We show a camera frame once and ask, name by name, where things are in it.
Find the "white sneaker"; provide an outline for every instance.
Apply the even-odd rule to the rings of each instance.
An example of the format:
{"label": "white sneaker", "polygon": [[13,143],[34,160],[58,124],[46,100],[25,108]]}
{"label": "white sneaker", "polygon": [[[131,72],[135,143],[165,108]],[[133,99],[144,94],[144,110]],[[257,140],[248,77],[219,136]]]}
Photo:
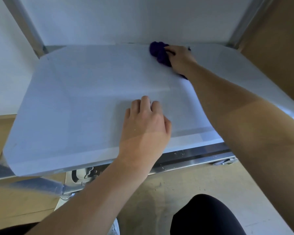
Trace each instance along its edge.
{"label": "white sneaker", "polygon": [[120,235],[120,228],[119,228],[119,223],[118,220],[115,219],[109,232],[108,235]]}

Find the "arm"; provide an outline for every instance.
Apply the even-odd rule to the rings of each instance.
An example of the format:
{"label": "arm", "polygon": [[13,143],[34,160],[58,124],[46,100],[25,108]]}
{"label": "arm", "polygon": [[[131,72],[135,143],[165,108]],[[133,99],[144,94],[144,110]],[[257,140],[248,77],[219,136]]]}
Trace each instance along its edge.
{"label": "arm", "polygon": [[27,235],[107,235],[123,205],[145,180],[171,136],[159,102],[147,96],[126,110],[119,155],[107,169]]}
{"label": "arm", "polygon": [[294,120],[261,97],[168,46],[173,69],[192,83],[207,118],[294,231]]}

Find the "white wall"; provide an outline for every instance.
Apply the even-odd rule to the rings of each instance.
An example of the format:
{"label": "white wall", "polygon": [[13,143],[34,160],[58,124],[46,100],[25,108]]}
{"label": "white wall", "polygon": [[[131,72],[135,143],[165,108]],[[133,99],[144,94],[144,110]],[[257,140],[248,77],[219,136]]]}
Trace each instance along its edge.
{"label": "white wall", "polygon": [[226,43],[251,0],[20,0],[45,45]]}
{"label": "white wall", "polygon": [[16,114],[38,58],[0,0],[0,115]]}

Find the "white plastic board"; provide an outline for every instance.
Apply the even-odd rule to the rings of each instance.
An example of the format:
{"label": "white plastic board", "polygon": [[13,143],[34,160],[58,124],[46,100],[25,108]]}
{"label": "white plastic board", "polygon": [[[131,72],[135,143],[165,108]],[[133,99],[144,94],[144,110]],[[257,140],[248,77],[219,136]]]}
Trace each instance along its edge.
{"label": "white plastic board", "polygon": [[[294,118],[294,101],[236,50],[191,45],[202,66],[276,104]],[[223,142],[190,82],[159,64],[148,45],[70,46],[42,57],[4,147],[18,176],[111,162],[134,99],[162,103],[172,121],[165,152]]]}

